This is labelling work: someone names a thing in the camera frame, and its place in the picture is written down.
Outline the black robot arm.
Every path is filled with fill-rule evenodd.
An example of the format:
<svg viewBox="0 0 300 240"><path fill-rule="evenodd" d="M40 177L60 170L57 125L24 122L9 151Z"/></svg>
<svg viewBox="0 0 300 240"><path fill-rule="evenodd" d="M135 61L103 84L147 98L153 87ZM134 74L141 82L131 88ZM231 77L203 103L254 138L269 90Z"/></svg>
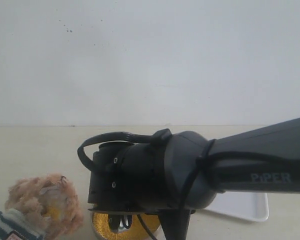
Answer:
<svg viewBox="0 0 300 240"><path fill-rule="evenodd" d="M300 194L300 118L211 140L168 128L109 132L77 154L91 173L92 211L107 214L112 230L144 213L158 216L166 239L184 240L190 216L217 194Z"/></svg>

